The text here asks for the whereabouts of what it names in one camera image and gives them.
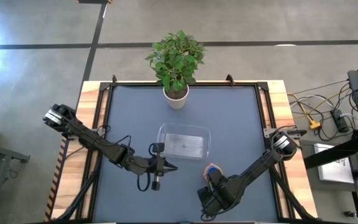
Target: potted plant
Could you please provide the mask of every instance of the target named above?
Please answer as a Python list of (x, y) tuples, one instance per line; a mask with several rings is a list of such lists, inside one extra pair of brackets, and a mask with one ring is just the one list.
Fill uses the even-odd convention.
[(173, 109), (180, 109), (189, 94), (188, 84), (196, 82), (194, 71), (199, 63), (204, 64), (205, 48), (193, 36), (179, 30), (159, 43), (153, 43), (153, 51), (146, 60), (150, 61), (158, 82), (163, 85), (168, 104)]

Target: plastic bin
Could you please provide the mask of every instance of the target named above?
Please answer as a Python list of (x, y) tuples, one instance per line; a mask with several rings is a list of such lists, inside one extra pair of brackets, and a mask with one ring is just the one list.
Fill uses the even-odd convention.
[(205, 159), (211, 147), (208, 129), (182, 124), (163, 124), (157, 142), (164, 142), (162, 155), (183, 159)]

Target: white paper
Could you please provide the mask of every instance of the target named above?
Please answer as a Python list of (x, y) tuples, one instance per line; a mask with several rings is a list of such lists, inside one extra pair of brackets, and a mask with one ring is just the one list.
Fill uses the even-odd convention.
[[(314, 144), (314, 152), (319, 153), (333, 146)], [(349, 158), (340, 159), (318, 167), (320, 180), (336, 181), (354, 184)]]

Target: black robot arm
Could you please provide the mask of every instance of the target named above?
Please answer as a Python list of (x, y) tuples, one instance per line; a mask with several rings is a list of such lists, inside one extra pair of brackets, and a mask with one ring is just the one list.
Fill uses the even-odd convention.
[[(134, 156), (135, 150), (130, 146), (119, 142), (109, 142), (98, 133), (87, 128), (76, 118), (75, 111), (66, 105), (53, 105), (43, 120), (46, 125), (62, 133), (66, 138), (72, 135), (77, 136), (78, 141), (88, 150), (101, 151), (114, 165), (125, 168), (125, 170), (138, 176), (147, 173), (161, 177), (167, 172), (177, 170), (177, 167), (168, 163), (165, 158), (160, 157), (160, 153), (164, 150), (163, 143), (152, 143), (150, 145), (149, 154), (151, 158)], [(159, 183), (154, 182), (152, 189), (159, 190)]]
[(301, 217), (313, 218), (296, 200), (288, 186), (281, 179), (278, 180), (280, 176), (274, 168), (276, 163), (291, 159), (296, 153), (297, 145), (283, 131), (272, 133), (268, 140), (269, 148), (242, 174), (225, 177), (219, 169), (208, 172), (208, 186), (197, 191), (203, 208), (202, 220), (213, 220), (216, 215), (234, 208), (240, 203), (246, 187), (268, 169), (272, 171), (272, 177), (289, 196)]

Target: concrete floor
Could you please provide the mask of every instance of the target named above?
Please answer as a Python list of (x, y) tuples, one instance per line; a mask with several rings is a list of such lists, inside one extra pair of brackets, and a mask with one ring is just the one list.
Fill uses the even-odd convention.
[[(91, 43), (99, 10), (68, 0), (0, 0), (0, 44)], [(99, 42), (153, 42), (179, 29), (199, 41), (356, 40), (358, 0), (115, 0)], [(89, 79), (154, 80), (148, 52), (98, 49)], [(31, 155), (28, 164), (12, 165), (20, 175), (2, 188), (0, 223), (43, 219), (60, 136), (42, 117), (54, 103), (75, 107), (88, 53), (0, 50), (0, 146)], [(348, 70), (358, 69), (358, 45), (208, 47), (204, 62), (199, 80), (228, 73), (238, 80), (281, 79), (296, 92), (345, 80)], [(340, 87), (310, 93), (330, 96)], [(350, 112), (346, 104), (341, 109)], [(296, 123), (307, 128), (306, 120)], [(308, 133), (305, 139), (316, 138)], [(313, 196), (320, 218), (355, 222), (341, 215), (353, 210), (350, 192), (313, 189)]]

